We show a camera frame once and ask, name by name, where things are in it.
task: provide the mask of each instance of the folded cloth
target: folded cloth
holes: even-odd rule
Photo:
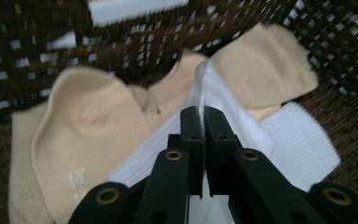
[[[309,191],[339,165],[326,132],[301,105],[289,102],[261,124],[276,143],[269,159],[297,188]]]
[[[54,223],[31,162],[31,144],[46,104],[12,114],[8,211],[10,223]]]
[[[142,109],[119,79],[86,67],[63,71],[31,149],[54,221],[67,223],[85,194],[151,133]]]
[[[318,85],[306,51],[279,25],[257,24],[211,61],[247,109],[280,105]]]

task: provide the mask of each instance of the basket weave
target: basket weave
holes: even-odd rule
[[[309,50],[320,86],[296,101],[323,125],[342,159],[326,180],[358,193],[358,1],[190,1],[92,27],[84,0],[0,0],[0,223],[8,223],[10,113],[46,100],[62,69],[93,66],[147,87],[182,48],[210,56],[260,21],[285,25]],[[67,32],[76,34],[76,47],[51,49]]]

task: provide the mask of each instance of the beige sock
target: beige sock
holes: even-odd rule
[[[154,129],[185,103],[194,83],[195,69],[205,59],[207,58],[202,54],[185,49],[180,61],[175,64],[170,73],[149,88],[149,94],[154,96],[158,104],[158,114],[146,113]]]
[[[32,145],[34,171],[54,221],[67,223],[85,194],[151,133],[120,80],[86,67],[63,71]]]
[[[318,85],[306,51],[278,25],[257,24],[211,60],[247,109],[280,105]]]
[[[274,105],[262,109],[247,109],[246,111],[248,111],[257,121],[261,122],[278,112],[281,108],[282,105]]]
[[[37,184],[31,162],[31,144],[46,104],[12,114],[9,180],[10,223],[54,223]]]

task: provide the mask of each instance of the beige fabric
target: beige fabric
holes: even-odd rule
[[[38,187],[31,162],[34,133],[46,104],[12,114],[12,144],[9,181],[10,223],[54,223]]]
[[[318,85],[306,51],[279,25],[257,24],[211,60],[247,109],[280,105]]]
[[[205,59],[202,54],[183,50],[180,61],[170,73],[149,88],[149,94],[155,97],[158,104],[157,114],[146,113],[154,129],[183,106],[194,83],[196,67]]]
[[[136,85],[129,85],[127,87],[131,91],[135,101],[146,115],[157,115],[159,113],[157,99],[150,91],[144,87]]]
[[[282,105],[274,105],[262,109],[247,109],[247,111],[255,118],[255,120],[261,122],[278,112],[281,108]]]
[[[86,67],[63,71],[31,151],[54,221],[67,223],[86,193],[151,133],[142,109],[120,80]]]

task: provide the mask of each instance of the laundry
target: laundry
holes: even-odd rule
[[[328,136],[301,106],[288,103],[279,112],[258,123],[243,109],[235,93],[218,75],[212,61],[203,62],[198,66],[196,82],[185,105],[197,106],[201,117],[205,105],[220,109],[225,113],[242,145],[263,152],[272,163],[277,164],[283,175],[300,189],[309,190],[311,185],[320,182],[321,178],[339,165],[339,157]],[[180,132],[179,123],[178,112],[162,124],[126,162],[113,171],[108,181],[123,183],[130,187],[147,177],[151,173],[155,158],[167,146],[168,134]],[[307,126],[308,130],[301,132],[304,126]],[[324,154],[324,158],[318,160],[321,153]],[[198,196],[190,197],[189,223],[233,223],[227,207],[228,196],[211,198],[206,196],[209,195],[207,188],[207,180],[204,178],[202,200]]]
[[[73,80],[80,79],[77,81],[80,81],[82,83],[80,83],[80,85],[77,86],[77,89],[79,91],[82,91],[81,94],[87,94],[87,97],[94,97],[95,98],[94,103],[100,102],[104,104],[105,103],[117,104],[117,100],[112,98],[111,95],[122,97],[120,96],[120,94],[125,92],[124,94],[125,97],[122,99],[122,101],[127,101],[128,104],[134,107],[133,109],[135,109],[135,111],[138,111],[136,114],[135,112],[131,111],[127,113],[127,116],[128,117],[134,116],[135,119],[144,119],[142,122],[139,122],[136,129],[137,131],[148,130],[147,135],[149,135],[151,134],[151,131],[154,130],[154,127],[159,126],[160,123],[165,121],[165,119],[170,117],[175,110],[177,110],[182,106],[182,104],[186,100],[189,89],[191,88],[192,83],[194,81],[195,67],[198,65],[199,62],[204,60],[205,57],[198,53],[192,53],[185,50],[181,59],[182,60],[175,65],[172,71],[159,83],[153,85],[150,90],[147,90],[140,86],[130,85],[126,87],[128,90],[125,91],[124,89],[122,89],[123,84],[120,84],[119,80],[114,78],[111,78],[112,80],[107,79],[106,78],[108,77],[107,73],[95,69],[90,69],[87,67],[70,68],[67,71],[62,72],[60,74],[60,78],[62,76],[68,76],[68,74],[70,73],[72,75],[69,76],[73,76],[73,77],[69,79],[73,79]],[[117,87],[113,87],[109,91],[103,92],[103,98],[105,98],[106,101],[104,101],[103,98],[100,98],[99,96],[97,97],[98,93],[94,92],[100,89],[98,85],[95,87],[95,90],[91,89],[89,91],[83,92],[82,89],[84,85],[86,86],[89,85],[88,84],[89,78],[101,79],[102,78],[101,76],[105,76],[103,80],[106,81],[107,83],[111,83],[112,81],[118,82],[117,85],[120,87],[119,90],[117,89]],[[169,91],[169,92],[164,93],[165,95],[164,97],[167,96],[171,97],[172,98],[171,100],[161,96],[155,97],[153,94],[154,92],[159,93],[165,91]],[[63,101],[69,100],[68,98],[71,96],[80,97],[80,96],[76,96],[74,92],[72,93],[69,92],[66,94],[58,94],[56,93],[55,90],[53,90],[50,98],[53,98],[55,96],[61,97]],[[88,105],[88,103],[85,103],[84,99],[80,99],[80,98],[76,98],[76,99],[77,100],[74,100],[73,103],[76,103],[77,106],[79,104],[82,104],[82,102],[85,104],[85,106]],[[48,108],[48,104],[43,103],[39,106],[31,108],[28,111],[17,112],[12,115],[13,140],[12,140],[12,159],[11,159],[11,167],[10,167],[9,205],[8,205],[11,223],[54,223],[54,221],[56,221],[57,223],[61,223],[57,218],[53,219],[51,217],[49,210],[46,208],[45,198],[41,192],[41,188],[36,179],[36,175],[34,173],[34,167],[32,165],[32,159],[31,159],[31,145],[34,138],[34,133],[36,132],[38,126],[40,125],[41,120],[43,119],[45,113],[47,112],[47,108]],[[71,109],[67,108],[64,110],[70,111],[70,113],[72,113],[73,116],[77,115],[75,110],[72,110],[72,108]],[[97,117],[103,116],[99,114],[99,112],[95,113],[94,115]],[[109,136],[109,138],[106,137],[104,140],[109,140],[109,139],[112,140],[112,137],[114,137],[114,133],[110,133],[110,134],[111,135]],[[134,140],[130,136],[128,137],[122,136],[120,137],[120,139],[122,140],[122,142],[125,141],[132,142]],[[131,154],[130,148],[118,149],[114,145],[112,145],[111,152],[115,154],[116,151],[126,151],[128,156]],[[101,176],[103,177],[101,181],[104,181],[107,174],[110,173],[111,169],[113,169],[115,165],[120,164],[125,159],[126,157],[124,156],[121,157],[121,159],[117,159],[117,162],[111,162],[111,161],[108,162],[107,164],[111,168],[105,174],[103,174],[102,170],[98,170],[99,174],[101,174]],[[56,163],[57,161],[55,160],[51,160],[48,158],[41,158],[41,160],[51,163],[52,166],[57,165]],[[100,167],[100,163],[98,161],[93,160],[93,162],[95,162],[93,165],[94,168]],[[73,174],[68,175],[68,178],[71,178],[71,180],[65,179],[64,181],[72,181],[73,184],[74,181],[76,182],[76,178],[80,177],[76,175],[82,174],[82,172],[83,169],[74,170]],[[61,212],[63,214],[66,214],[67,217],[69,217],[72,214],[72,211],[75,210],[76,204],[85,195],[87,189],[92,188],[93,185],[97,185],[97,184],[98,184],[97,182],[90,183],[86,188],[83,189],[83,192],[72,193],[72,191],[69,192],[68,190],[66,190],[65,192],[68,194],[68,195],[65,194],[66,196],[70,196],[70,197],[77,196],[77,199],[73,203],[65,205],[64,208],[61,209]]]
[[[307,190],[339,158],[300,105],[281,107],[316,86],[305,50],[276,25],[258,24],[211,59],[184,50],[149,89],[125,86],[100,70],[69,68],[46,104],[13,114],[10,220],[67,223],[87,191],[106,178],[137,183],[150,174],[168,134],[180,132],[180,110],[192,105],[201,117],[204,105],[222,110],[244,147],[265,153],[292,184]],[[301,135],[303,126],[307,136],[289,138]],[[307,156],[313,159],[304,161]],[[196,208],[190,223],[232,221],[227,197],[191,197],[190,207]]]

